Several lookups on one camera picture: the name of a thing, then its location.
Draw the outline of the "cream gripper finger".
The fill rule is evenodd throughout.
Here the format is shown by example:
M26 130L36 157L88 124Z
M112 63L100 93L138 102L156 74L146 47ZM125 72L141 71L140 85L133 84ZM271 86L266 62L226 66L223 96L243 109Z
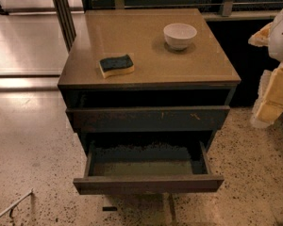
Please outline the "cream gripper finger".
M271 25L271 23L268 23L263 26L258 32L250 37L248 43L257 47L267 46L269 43Z

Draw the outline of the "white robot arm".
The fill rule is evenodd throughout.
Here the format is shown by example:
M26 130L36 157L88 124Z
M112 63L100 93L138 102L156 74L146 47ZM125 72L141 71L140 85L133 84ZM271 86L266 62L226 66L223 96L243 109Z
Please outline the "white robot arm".
M265 70L260 77L258 98L252 109L251 124L255 128L266 128L283 113L283 9L272 22L253 34L248 43L266 46L269 57L280 62L276 69Z

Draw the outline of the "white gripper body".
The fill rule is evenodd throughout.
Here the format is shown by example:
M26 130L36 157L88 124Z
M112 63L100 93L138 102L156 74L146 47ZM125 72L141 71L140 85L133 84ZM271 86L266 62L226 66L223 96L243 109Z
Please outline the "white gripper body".
M283 113L283 62L272 72L265 70L260 77L251 124L255 128L267 128Z

